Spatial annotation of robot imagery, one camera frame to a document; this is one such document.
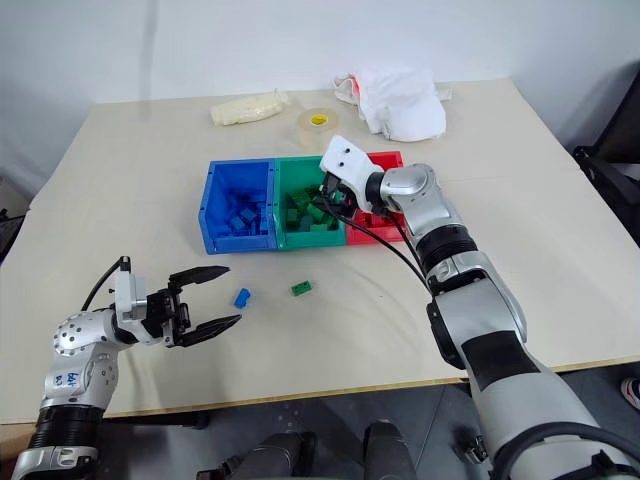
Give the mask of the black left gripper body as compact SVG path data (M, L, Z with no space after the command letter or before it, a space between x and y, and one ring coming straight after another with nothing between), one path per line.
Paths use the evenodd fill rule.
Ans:
M183 288L169 284L146 297L146 315L142 325L153 340L169 347L187 347L187 330L191 327L188 306L181 301Z

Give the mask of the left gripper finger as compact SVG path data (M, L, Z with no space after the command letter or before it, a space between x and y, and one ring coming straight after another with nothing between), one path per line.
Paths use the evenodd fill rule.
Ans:
M179 346L187 348L211 340L232 328L241 319L242 316L236 314L202 323L194 330L181 334Z
M229 267L219 265L194 267L171 274L168 279L168 288L172 291L181 291L185 286L207 283L225 275L229 271Z

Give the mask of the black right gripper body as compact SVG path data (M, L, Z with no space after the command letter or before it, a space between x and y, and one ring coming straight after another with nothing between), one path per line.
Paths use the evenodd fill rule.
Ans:
M329 188L329 200L320 202L345 204L346 209L342 217L353 217L358 208L355 194L331 173L325 174L322 184Z

